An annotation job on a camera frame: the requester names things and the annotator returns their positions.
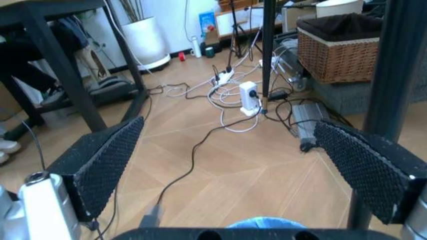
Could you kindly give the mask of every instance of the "black plug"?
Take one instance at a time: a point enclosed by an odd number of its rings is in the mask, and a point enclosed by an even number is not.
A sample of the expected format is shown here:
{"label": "black plug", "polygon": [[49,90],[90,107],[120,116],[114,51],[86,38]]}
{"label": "black plug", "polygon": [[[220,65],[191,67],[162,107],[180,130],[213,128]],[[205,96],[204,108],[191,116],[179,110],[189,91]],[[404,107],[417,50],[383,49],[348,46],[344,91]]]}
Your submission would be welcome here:
{"label": "black plug", "polygon": [[288,98],[288,94],[284,91],[275,91],[273,93],[270,94],[270,96],[268,96],[268,101],[276,101],[276,100],[282,100],[282,99],[287,99]]}
{"label": "black plug", "polygon": [[259,98],[258,97],[258,93],[257,93],[257,91],[255,91],[255,90],[251,90],[250,92],[249,92],[249,97],[251,97],[251,98]]}

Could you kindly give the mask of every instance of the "cardboard box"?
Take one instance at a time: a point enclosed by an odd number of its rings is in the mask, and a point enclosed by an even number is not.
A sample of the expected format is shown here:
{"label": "cardboard box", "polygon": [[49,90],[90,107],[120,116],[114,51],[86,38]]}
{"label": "cardboard box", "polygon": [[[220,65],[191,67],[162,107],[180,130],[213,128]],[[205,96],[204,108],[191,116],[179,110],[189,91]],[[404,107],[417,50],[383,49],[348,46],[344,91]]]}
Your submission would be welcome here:
{"label": "cardboard box", "polygon": [[[305,0],[294,3],[293,5],[310,5],[316,3],[316,0]],[[305,7],[305,8],[282,8],[282,31],[287,33],[293,31],[297,28],[298,19],[314,19],[316,18],[316,8],[315,7]]]}
{"label": "cardboard box", "polygon": [[[14,114],[19,113],[22,108],[12,96],[12,94],[6,89],[5,85],[0,82],[0,107],[12,111]],[[0,121],[10,119],[12,116],[0,111]]]}

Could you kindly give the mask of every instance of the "white cylinder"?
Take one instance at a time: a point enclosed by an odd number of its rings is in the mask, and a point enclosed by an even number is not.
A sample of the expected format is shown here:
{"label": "white cylinder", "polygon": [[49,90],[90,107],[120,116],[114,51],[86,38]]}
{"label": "white cylinder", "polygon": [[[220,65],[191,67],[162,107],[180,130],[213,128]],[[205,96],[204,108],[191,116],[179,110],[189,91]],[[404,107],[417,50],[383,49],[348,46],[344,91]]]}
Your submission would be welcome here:
{"label": "white cylinder", "polygon": [[363,0],[327,0],[316,4],[318,18],[342,14],[361,14]]}
{"label": "white cylinder", "polygon": [[196,58],[200,58],[202,56],[202,52],[200,51],[200,46],[199,46],[199,43],[197,42],[197,37],[192,36],[191,42],[192,42],[191,55],[195,56]]}
{"label": "white cylinder", "polygon": [[169,56],[165,39],[155,17],[123,25],[122,29],[127,44],[144,66]]}

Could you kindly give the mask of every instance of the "desk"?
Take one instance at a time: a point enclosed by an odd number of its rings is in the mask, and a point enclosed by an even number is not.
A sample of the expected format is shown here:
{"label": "desk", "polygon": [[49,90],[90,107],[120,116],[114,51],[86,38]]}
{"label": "desk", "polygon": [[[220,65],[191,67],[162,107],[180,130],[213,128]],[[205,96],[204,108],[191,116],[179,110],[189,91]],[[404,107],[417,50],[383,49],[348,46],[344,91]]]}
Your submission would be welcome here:
{"label": "desk", "polygon": [[[104,9],[135,82],[135,89],[137,90],[132,104],[122,118],[122,121],[125,121],[139,114],[144,101],[148,97],[148,92],[129,47],[120,35],[120,32],[118,32],[113,25],[113,21],[116,23],[118,23],[118,21],[109,0],[107,4],[112,11],[111,14],[113,19],[109,17],[108,9],[103,0],[0,1],[0,31],[14,30],[16,28],[26,29],[29,37],[55,72],[72,104],[81,113],[92,132],[101,131],[107,128],[107,126],[98,113],[91,97],[80,84],[82,79],[79,73],[72,68],[60,44],[48,27],[47,21],[56,20],[88,10],[98,8]],[[31,125],[43,124],[40,113],[34,108],[16,82],[10,76],[2,76],[2,79],[5,86],[11,91],[22,108],[30,116],[29,122]]]}

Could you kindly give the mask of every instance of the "blue object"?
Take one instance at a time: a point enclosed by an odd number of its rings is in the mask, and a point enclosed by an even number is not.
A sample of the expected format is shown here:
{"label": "blue object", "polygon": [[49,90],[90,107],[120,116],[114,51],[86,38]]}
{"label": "blue object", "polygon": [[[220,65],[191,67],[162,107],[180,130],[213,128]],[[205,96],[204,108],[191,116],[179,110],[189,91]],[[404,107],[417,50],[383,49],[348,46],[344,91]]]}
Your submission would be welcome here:
{"label": "blue object", "polygon": [[280,217],[257,216],[231,224],[230,229],[305,229],[298,222]]}
{"label": "blue object", "polygon": [[205,38],[206,33],[211,31],[209,27],[215,28],[215,13],[213,11],[200,13],[198,19],[200,21],[201,36]]}

